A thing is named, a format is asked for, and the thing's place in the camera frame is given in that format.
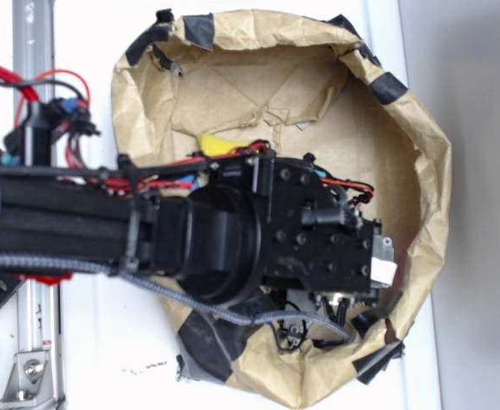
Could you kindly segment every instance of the metal frame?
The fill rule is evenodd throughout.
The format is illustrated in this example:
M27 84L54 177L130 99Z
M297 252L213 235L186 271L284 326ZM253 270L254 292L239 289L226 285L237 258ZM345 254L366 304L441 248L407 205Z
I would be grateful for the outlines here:
M23 78L55 66L54 2L12 2L14 70ZM40 86L38 93L45 101L54 98L51 86ZM15 98L15 107L19 101ZM17 297L19 353L0 408L53 408L63 398L59 289L26 281Z

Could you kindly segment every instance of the crumpled brown paper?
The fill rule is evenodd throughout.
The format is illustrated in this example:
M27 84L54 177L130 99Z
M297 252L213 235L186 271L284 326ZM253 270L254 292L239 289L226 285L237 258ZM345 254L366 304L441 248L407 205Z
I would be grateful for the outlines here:
M131 67L115 67L112 101L119 151L140 166L197 150L196 136L267 139L282 156L313 152L343 179L375 186L366 219L381 218L396 247L391 295L403 296L389 320L403 339L444 264L451 187L450 143L407 91L381 104L370 85L385 70L354 33L295 15L245 10L213 16L213 50L185 39L183 19L156 43L180 74L161 66L153 47ZM177 330L188 314L165 308ZM279 355L261 328L232 363L227 384L291 408L313 405L356 377L353 362L385 345L380 320L363 340Z

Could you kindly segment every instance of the yellow object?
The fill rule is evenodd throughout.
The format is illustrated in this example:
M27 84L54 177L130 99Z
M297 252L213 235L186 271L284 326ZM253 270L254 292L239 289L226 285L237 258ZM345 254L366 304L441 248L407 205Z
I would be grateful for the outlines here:
M198 145L207 156L224 155L233 149L247 147L250 144L251 141L228 141L211 134L203 134L198 137Z

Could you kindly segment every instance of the gray wall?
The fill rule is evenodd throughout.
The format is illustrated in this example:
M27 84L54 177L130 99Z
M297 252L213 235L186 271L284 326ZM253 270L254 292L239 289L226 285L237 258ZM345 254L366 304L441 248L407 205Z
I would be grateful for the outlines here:
M443 406L500 409L500 1L399 2L409 87L454 152L432 292Z

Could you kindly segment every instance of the brown paper bag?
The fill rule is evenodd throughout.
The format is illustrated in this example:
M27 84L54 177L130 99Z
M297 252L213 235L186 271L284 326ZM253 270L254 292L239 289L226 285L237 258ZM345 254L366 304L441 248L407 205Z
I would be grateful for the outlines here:
M395 284L383 295L390 303L340 347L305 343L279 354L266 326L240 330L164 302L193 377L303 408L400 347L444 263L450 143L343 16L246 10L173 20L159 12L116 64L112 103L119 151L140 166L182 159L204 133L267 139L282 156L313 152L333 175L375 186L364 216L381 218L396 244ZM214 340L192 343L199 331Z

